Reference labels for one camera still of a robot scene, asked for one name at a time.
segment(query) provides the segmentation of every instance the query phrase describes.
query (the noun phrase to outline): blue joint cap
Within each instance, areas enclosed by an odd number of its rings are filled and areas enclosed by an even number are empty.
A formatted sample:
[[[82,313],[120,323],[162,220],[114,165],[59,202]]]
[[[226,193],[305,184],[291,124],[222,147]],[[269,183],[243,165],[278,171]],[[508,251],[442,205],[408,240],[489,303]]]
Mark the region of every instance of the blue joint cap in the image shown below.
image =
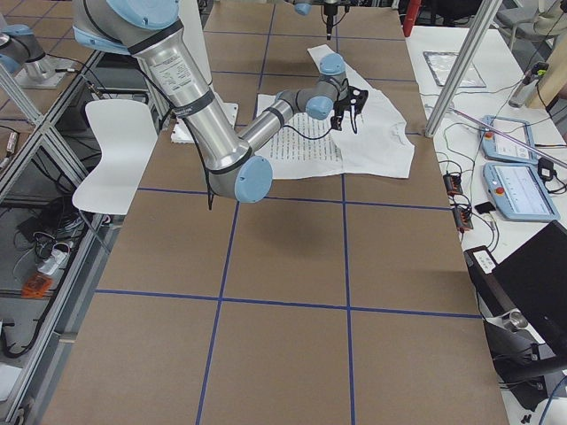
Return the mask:
[[[0,55],[0,64],[4,65],[8,73],[15,73],[19,70],[19,63],[6,55]]]
[[[272,166],[267,159],[251,157],[240,167],[234,183],[237,200],[247,204],[261,201],[272,187],[273,177]]]
[[[30,27],[23,24],[9,25],[2,28],[2,32],[6,35],[33,35],[34,32]]]
[[[105,51],[107,53],[116,53],[117,55],[130,55],[130,52],[123,44],[110,42],[105,38],[87,33],[77,27],[73,27],[73,30],[75,40],[82,46],[93,50]]]
[[[309,3],[297,3],[293,8],[301,16],[307,16],[311,12],[311,4]]]
[[[179,0],[106,0],[121,18],[140,28],[169,27],[179,16]]]
[[[325,96],[311,97],[307,101],[305,112],[315,120],[324,120],[333,110],[333,101]]]
[[[319,62],[321,73],[324,75],[339,75],[346,70],[345,61],[338,53],[330,53]]]

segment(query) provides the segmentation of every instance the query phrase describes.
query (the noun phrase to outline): orange object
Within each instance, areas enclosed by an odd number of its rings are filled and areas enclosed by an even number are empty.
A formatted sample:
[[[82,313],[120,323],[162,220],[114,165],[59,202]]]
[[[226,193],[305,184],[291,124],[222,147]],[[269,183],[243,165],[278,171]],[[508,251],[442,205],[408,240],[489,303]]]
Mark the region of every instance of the orange object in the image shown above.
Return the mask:
[[[409,37],[411,35],[411,30],[416,24],[417,15],[419,15],[419,8],[422,5],[422,0],[410,0],[408,4],[408,11],[406,12],[406,18],[404,19],[404,35]]]
[[[21,289],[23,298],[43,298],[45,292],[49,290],[53,284],[53,279],[43,273],[35,272],[27,279]]]

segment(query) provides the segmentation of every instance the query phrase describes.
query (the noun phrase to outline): blue and white device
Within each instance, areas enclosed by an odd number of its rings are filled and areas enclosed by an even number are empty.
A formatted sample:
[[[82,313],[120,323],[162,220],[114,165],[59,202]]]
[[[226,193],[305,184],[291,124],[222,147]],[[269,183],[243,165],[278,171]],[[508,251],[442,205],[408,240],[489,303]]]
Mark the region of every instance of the blue and white device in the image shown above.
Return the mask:
[[[535,166],[488,163],[483,175],[488,192],[506,219],[543,222],[560,219]]]
[[[528,121],[496,117],[494,115],[486,115],[482,121],[500,130],[502,133],[511,135],[515,139],[534,147],[535,143]],[[538,159],[532,152],[492,131],[481,130],[480,141],[482,150],[488,159],[534,165],[538,163]]]

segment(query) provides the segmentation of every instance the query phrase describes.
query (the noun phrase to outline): computer monitor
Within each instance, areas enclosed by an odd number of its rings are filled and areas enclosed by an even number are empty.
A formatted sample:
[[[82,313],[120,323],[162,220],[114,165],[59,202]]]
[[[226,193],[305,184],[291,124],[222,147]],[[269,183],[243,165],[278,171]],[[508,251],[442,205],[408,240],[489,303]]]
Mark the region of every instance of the computer monitor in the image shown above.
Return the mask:
[[[556,355],[567,355],[567,229],[547,224],[493,275]]]

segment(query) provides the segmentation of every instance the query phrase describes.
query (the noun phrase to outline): white table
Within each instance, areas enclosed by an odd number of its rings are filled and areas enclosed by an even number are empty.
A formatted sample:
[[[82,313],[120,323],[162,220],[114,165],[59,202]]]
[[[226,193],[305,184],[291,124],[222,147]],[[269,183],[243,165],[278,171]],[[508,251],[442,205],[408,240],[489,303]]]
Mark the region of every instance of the white table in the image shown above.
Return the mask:
[[[431,112],[431,108],[429,108],[428,105],[433,106],[437,101],[436,96],[427,95],[437,95],[440,93],[440,87],[438,87],[433,80],[431,71],[425,62],[423,52],[457,52],[461,48],[462,41],[466,34],[467,29],[465,28],[415,27],[411,37],[407,39],[409,55],[416,73],[426,113]],[[523,71],[514,60],[514,57],[497,30],[491,29],[486,33],[485,39],[473,59],[473,63],[487,87],[485,89],[458,89],[457,93],[462,91],[476,93],[455,96],[455,109],[465,112],[478,120],[485,115],[498,114],[503,117],[535,123],[548,117],[543,110],[527,109],[525,107],[514,109],[508,106],[507,101],[513,88],[504,88],[513,86],[515,83],[519,82],[522,78]],[[441,127],[434,137],[435,148],[437,152],[441,152],[438,154],[439,160],[449,158],[458,162],[463,170],[469,170],[472,165],[471,161],[448,150],[443,136],[444,131],[455,122],[464,122],[465,124],[475,127],[473,123],[453,113],[448,114],[443,119]],[[532,132],[537,144],[563,143],[563,139],[552,120],[545,120],[532,126]],[[488,161],[483,157],[482,152],[479,152],[477,155],[479,145],[478,131],[465,126],[453,126],[447,130],[447,139],[452,150],[459,151],[472,158],[476,157],[472,181],[471,172],[464,173],[462,176],[462,187],[465,195],[471,198],[473,205],[481,204],[488,200],[492,201],[486,191],[482,176],[482,166]],[[547,152],[562,160],[567,159],[567,149],[547,149]],[[446,165],[447,164],[440,164],[443,173],[446,170]],[[456,166],[450,165],[449,171],[456,170]],[[556,170],[561,180],[564,181],[567,179],[567,170],[558,167]],[[549,188],[554,189],[555,186],[549,185]],[[567,195],[554,196],[553,201],[562,215],[561,223],[566,226]],[[504,220],[499,212],[493,212],[492,216],[500,230],[500,241],[493,252],[494,257],[498,261],[505,259],[545,226],[545,223]],[[492,238],[492,232],[485,223],[476,217],[473,217],[472,221],[474,230],[466,232],[462,239],[462,248],[464,250],[483,244],[488,245]],[[516,399],[509,391],[503,391],[502,396],[506,403],[510,423],[519,423],[527,412],[517,403]],[[538,423],[544,405],[545,401],[540,403],[536,413],[532,417],[531,423]],[[545,424],[563,424],[565,417],[567,417],[567,399],[556,399],[551,405]]]

